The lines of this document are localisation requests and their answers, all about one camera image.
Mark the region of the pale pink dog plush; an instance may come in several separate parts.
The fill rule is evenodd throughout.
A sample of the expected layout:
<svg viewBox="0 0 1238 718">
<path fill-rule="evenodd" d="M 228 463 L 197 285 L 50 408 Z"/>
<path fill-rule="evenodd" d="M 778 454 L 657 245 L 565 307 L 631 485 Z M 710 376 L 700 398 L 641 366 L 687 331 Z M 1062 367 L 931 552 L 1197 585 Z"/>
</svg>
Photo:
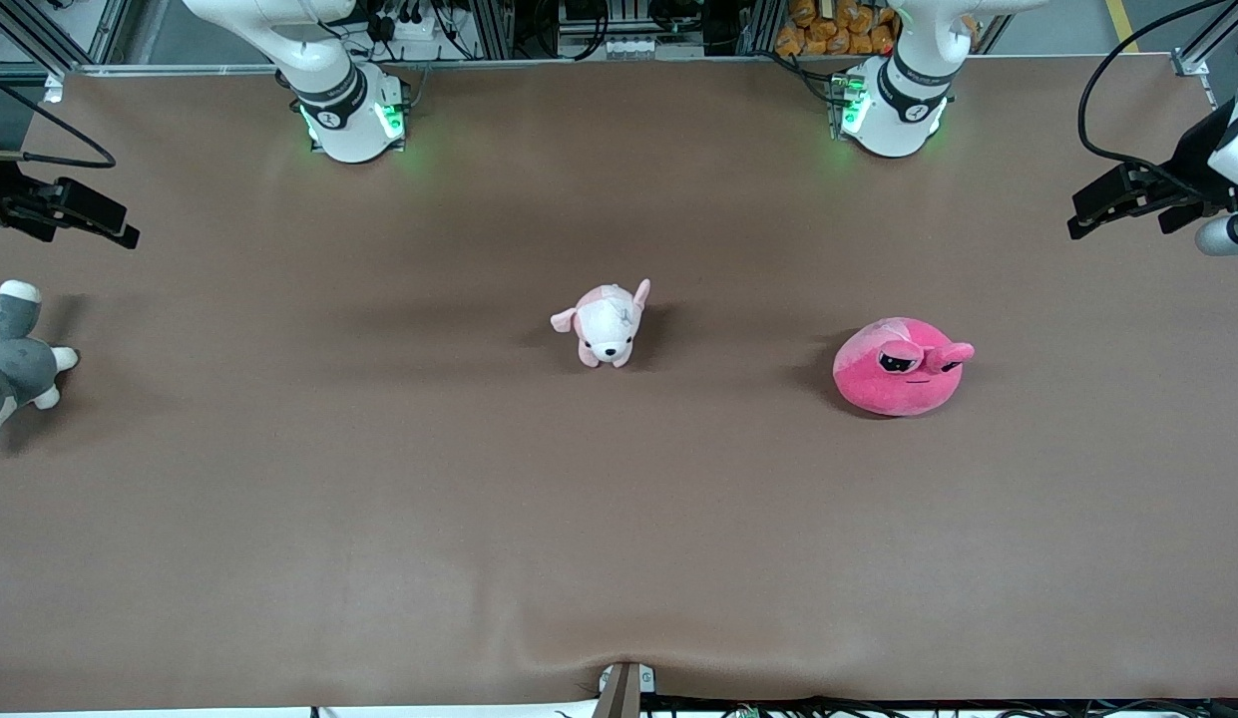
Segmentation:
<svg viewBox="0 0 1238 718">
<path fill-rule="evenodd" d="M 633 340 L 638 335 L 650 290 L 649 279 L 639 282 L 636 291 L 628 291 L 618 283 L 602 283 L 569 308 L 552 314 L 551 327 L 577 337 L 578 358 L 584 365 L 621 368 L 631 359 Z"/>
</svg>

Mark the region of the grey white husky plush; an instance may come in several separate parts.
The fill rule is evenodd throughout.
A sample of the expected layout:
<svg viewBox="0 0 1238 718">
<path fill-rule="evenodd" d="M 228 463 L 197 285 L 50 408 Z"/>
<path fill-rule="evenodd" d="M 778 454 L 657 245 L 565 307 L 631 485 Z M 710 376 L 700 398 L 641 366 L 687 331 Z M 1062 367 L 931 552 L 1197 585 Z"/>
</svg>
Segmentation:
<svg viewBox="0 0 1238 718">
<path fill-rule="evenodd" d="M 41 292 L 22 280 L 0 285 L 0 430 L 17 410 L 53 409 L 61 401 L 58 380 L 80 363 L 68 345 L 36 339 Z"/>
</svg>

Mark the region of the round pink plush toy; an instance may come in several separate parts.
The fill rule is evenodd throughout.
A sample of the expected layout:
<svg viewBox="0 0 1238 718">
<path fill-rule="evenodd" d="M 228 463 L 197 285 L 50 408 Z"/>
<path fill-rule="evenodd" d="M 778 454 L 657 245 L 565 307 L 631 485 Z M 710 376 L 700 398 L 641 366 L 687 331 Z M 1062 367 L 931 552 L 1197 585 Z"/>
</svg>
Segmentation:
<svg viewBox="0 0 1238 718">
<path fill-rule="evenodd" d="M 847 404 L 883 417 L 933 412 L 958 390 L 976 347 L 911 317 L 875 321 L 836 353 L 832 380 Z"/>
</svg>

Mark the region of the orange snack bag pile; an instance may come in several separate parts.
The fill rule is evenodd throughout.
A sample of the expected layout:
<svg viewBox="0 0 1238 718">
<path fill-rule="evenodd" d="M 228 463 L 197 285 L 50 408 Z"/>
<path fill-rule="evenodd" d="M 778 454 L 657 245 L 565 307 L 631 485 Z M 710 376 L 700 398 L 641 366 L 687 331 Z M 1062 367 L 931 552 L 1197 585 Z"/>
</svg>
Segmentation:
<svg viewBox="0 0 1238 718">
<path fill-rule="evenodd" d="M 903 17 L 886 0 L 789 0 L 774 53 L 893 54 Z"/>
</svg>

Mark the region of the aluminium corner post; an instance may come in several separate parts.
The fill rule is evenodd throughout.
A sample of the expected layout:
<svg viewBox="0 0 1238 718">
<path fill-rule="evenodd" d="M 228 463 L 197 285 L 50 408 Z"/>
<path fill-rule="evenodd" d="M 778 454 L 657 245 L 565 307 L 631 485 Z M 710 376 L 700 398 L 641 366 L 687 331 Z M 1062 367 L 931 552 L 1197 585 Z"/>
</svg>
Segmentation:
<svg viewBox="0 0 1238 718">
<path fill-rule="evenodd" d="M 1201 14 L 1201 27 L 1172 50 L 1172 64 L 1179 76 L 1196 77 L 1217 108 L 1238 97 L 1238 0 L 1217 0 Z"/>
</svg>

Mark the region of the white power strip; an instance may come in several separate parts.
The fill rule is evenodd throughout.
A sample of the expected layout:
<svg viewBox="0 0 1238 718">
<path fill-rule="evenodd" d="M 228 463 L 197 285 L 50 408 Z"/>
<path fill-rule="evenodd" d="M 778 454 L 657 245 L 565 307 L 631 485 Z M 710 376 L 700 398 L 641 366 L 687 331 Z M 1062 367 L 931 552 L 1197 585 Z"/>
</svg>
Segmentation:
<svg viewBox="0 0 1238 718">
<path fill-rule="evenodd" d="M 366 0 L 366 28 L 380 42 L 423 42 L 439 36 L 433 0 Z"/>
</svg>

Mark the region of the aluminium table edge rail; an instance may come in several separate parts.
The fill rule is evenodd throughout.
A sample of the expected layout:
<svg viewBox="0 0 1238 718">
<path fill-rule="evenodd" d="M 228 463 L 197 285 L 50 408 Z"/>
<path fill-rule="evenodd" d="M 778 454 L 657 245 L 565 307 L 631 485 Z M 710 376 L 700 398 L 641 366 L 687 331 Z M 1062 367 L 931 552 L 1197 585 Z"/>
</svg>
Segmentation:
<svg viewBox="0 0 1238 718">
<path fill-rule="evenodd" d="M 973 68 L 976 61 L 997 59 L 1078 59 L 1080 63 L 1094 66 L 1101 54 L 971 54 L 966 59 L 964 68 Z M 381 61 L 380 67 L 387 71 L 514 71 L 537 67 L 677 67 L 677 66 L 742 66 L 751 63 L 766 63 L 764 56 L 701 56 L 701 58 L 688 58 L 688 56 L 667 56 L 667 58 L 654 59 L 614 59 L 602 56 L 599 59 L 591 58 L 583 61 L 569 59 L 404 59 Z M 97 78 L 149 78 L 149 77 L 215 77 L 215 76 L 271 76 L 276 72 L 272 66 L 264 64 L 97 64 L 80 66 L 67 72 L 68 76 L 97 77 Z"/>
</svg>

